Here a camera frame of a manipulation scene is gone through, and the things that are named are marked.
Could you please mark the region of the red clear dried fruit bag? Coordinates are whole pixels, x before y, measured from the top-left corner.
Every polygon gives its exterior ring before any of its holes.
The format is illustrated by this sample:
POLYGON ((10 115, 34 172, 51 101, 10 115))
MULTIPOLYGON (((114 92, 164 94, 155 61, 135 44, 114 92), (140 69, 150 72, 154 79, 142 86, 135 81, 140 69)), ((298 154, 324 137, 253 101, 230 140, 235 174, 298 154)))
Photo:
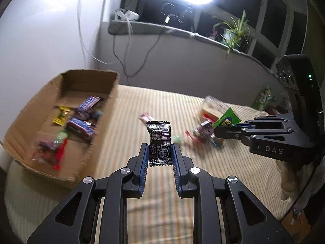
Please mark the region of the red clear dried fruit bag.
POLYGON ((68 133, 60 131, 52 141, 39 140, 33 150, 31 159, 41 164, 52 166, 55 170, 61 168, 61 161, 68 143, 68 133))

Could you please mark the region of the pink small snack packet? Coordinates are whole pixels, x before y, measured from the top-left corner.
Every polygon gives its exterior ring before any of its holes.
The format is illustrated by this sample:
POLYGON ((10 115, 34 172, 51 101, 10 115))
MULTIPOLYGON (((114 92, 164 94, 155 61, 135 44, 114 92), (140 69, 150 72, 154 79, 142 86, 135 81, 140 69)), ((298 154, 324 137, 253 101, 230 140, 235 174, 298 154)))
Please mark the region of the pink small snack packet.
POLYGON ((144 112, 142 113, 140 116, 139 116, 139 119, 144 123, 146 124, 147 122, 150 122, 150 121, 155 121, 155 119, 149 115, 149 113, 147 112, 144 112))

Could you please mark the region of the brown cardboard box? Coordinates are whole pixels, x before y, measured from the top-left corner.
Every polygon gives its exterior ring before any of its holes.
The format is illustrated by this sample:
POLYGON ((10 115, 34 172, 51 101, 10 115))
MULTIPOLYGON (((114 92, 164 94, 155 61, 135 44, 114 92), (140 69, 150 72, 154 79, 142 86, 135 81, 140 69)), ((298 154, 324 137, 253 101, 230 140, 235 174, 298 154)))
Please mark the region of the brown cardboard box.
POLYGON ((84 176, 95 175, 106 128, 117 97, 119 74, 114 71, 70 70, 53 78, 35 94, 20 111, 5 134, 3 147, 7 154, 25 169, 47 178, 63 187, 72 188, 84 176), (70 109, 68 118, 90 96, 99 97, 102 114, 94 124, 93 136, 86 139, 65 125, 54 123, 62 106, 70 109), (60 165, 39 162, 36 157, 40 142, 52 142, 66 133, 67 143, 60 165))

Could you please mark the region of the grey stone window sill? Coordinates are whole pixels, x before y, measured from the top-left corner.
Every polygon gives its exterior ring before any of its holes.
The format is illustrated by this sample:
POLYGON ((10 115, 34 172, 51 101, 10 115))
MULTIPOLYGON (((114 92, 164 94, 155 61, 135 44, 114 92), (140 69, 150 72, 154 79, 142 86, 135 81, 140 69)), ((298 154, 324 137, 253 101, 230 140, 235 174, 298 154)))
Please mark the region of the grey stone window sill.
POLYGON ((150 55, 150 52, 154 50, 154 48, 158 45, 159 40, 163 35, 171 35, 175 37, 181 37, 183 39, 191 39, 196 40, 199 42, 202 42, 204 44, 209 44, 214 47, 218 47, 225 51, 225 59, 227 60, 232 55, 238 55, 243 58, 247 58, 254 63, 259 64, 262 68, 264 68, 269 74, 271 74, 273 77, 277 78, 278 76, 269 68, 267 68, 265 65, 263 65, 259 60, 255 59, 254 57, 247 55, 243 52, 240 52, 238 50, 231 50, 226 45, 214 41, 212 39, 209 39, 207 37, 201 36, 198 33, 188 32, 182 29, 173 28, 171 26, 165 26, 165 25, 159 25, 159 24, 152 24, 152 23, 143 23, 143 22, 127 22, 126 20, 112 20, 110 21, 107 32, 112 36, 119 36, 119 35, 127 35, 128 37, 131 37, 133 35, 157 35, 158 38, 152 45, 152 47, 148 50, 148 52, 145 55, 144 61, 141 64, 141 66, 138 68, 137 71, 135 71, 133 74, 129 75, 127 74, 127 66, 126 61, 121 61, 120 64, 123 68, 123 73, 128 78, 135 77, 138 73, 142 71, 144 68, 148 57, 150 55))

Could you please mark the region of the green snack packet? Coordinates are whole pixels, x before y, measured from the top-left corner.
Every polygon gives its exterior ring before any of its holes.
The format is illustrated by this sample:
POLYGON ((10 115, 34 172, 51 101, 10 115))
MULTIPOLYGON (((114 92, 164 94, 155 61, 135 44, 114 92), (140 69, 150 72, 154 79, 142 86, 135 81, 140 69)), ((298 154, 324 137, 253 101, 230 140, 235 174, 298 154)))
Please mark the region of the green snack packet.
POLYGON ((234 126, 241 122, 241 119, 236 115, 231 107, 229 107, 226 112, 212 124, 215 129, 218 126, 234 126))

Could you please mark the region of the green spider plant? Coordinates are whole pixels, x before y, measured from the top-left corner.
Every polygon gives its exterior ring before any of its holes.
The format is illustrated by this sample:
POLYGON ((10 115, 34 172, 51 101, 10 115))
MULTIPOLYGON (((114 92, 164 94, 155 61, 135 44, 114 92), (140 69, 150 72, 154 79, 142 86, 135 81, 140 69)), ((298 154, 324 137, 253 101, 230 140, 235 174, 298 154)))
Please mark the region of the green spider plant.
POLYGON ((213 28, 218 26, 223 27, 223 44, 227 47, 226 57, 234 50, 240 49, 243 42, 248 46, 251 41, 251 31, 248 27, 249 19, 246 18, 246 11, 243 10, 242 16, 238 19, 234 19, 231 15, 229 16, 231 21, 222 21, 213 25, 213 28))

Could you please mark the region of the white power strip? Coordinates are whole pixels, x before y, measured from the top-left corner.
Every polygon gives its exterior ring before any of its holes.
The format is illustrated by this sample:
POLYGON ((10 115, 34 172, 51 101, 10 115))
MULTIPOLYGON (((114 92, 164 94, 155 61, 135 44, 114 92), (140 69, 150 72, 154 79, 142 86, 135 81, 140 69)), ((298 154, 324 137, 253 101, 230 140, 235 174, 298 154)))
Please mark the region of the white power strip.
POLYGON ((139 19, 139 14, 130 10, 125 10, 123 8, 117 9, 115 11, 115 20, 122 21, 137 21, 139 19))

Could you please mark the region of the striped beige mattress cover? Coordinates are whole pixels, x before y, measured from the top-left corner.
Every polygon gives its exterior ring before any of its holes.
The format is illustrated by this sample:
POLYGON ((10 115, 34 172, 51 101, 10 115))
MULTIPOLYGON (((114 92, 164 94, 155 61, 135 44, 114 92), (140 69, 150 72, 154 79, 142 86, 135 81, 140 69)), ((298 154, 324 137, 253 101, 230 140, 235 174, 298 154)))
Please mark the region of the striped beige mattress cover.
MULTIPOLYGON (((196 144, 186 135, 199 123, 202 102, 198 97, 120 85, 95 177, 124 167, 141 144, 149 142, 139 119, 146 112, 171 123, 172 135, 181 138, 183 155, 196 166, 216 177, 237 176, 276 218, 282 218, 290 202, 280 197, 281 178, 274 160, 251 154, 240 141, 227 139, 216 147, 196 144)), ((7 172, 4 202, 18 238, 26 242, 67 193, 68 189, 13 162, 7 172)), ((193 201, 177 195, 171 166, 149 168, 143 196, 130 199, 127 209, 129 243, 192 242, 193 201)))

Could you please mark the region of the Snickers bar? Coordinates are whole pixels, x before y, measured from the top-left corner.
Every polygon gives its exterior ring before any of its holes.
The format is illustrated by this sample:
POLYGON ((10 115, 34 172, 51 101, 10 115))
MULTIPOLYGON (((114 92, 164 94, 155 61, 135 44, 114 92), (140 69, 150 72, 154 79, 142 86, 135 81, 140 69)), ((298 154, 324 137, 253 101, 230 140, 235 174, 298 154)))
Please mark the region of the Snickers bar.
POLYGON ((82 118, 88 118, 92 109, 102 100, 98 96, 89 96, 77 108, 76 115, 82 118))
POLYGON ((97 125, 72 117, 66 124, 66 130, 73 132, 86 141, 91 141, 95 135, 97 125))

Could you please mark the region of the black snack packet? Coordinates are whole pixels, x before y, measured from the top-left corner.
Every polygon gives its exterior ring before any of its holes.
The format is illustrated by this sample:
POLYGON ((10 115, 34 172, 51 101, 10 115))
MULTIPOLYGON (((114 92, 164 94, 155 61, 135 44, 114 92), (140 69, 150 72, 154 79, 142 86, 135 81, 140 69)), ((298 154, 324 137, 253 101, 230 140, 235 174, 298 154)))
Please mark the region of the black snack packet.
POLYGON ((150 135, 149 166, 172 164, 171 124, 169 121, 148 121, 146 128, 150 135))

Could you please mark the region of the clear plastic snack bag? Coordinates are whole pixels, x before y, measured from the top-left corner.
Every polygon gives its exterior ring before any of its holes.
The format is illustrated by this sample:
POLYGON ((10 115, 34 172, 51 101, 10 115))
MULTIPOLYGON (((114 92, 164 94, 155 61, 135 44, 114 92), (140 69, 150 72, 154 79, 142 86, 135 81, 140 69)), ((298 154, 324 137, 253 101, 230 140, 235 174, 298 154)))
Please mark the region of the clear plastic snack bag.
POLYGON ((207 118, 216 122, 229 108, 226 103, 212 96, 206 96, 200 107, 199 115, 201 118, 207 118))

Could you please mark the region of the yellow candy packet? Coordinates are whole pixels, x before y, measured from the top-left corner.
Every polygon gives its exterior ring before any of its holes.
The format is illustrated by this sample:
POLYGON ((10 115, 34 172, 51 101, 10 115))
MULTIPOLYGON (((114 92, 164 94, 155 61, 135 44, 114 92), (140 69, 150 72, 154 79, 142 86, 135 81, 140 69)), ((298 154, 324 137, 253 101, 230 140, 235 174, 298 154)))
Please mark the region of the yellow candy packet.
POLYGON ((70 108, 66 106, 60 106, 59 107, 59 113, 57 116, 52 120, 54 124, 57 124, 59 126, 64 126, 68 116, 70 114, 70 108))

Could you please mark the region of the green snack bag on floor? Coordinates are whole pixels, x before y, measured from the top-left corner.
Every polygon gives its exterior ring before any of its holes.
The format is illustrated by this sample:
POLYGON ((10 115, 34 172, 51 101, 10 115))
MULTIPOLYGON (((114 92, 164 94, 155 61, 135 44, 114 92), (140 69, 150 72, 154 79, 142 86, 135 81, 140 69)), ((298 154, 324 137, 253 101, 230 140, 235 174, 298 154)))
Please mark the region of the green snack bag on floor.
POLYGON ((268 103, 271 101, 275 101, 275 97, 273 92, 269 86, 266 86, 257 96, 254 103, 252 104, 252 108, 258 111, 263 111, 267 107, 268 103))

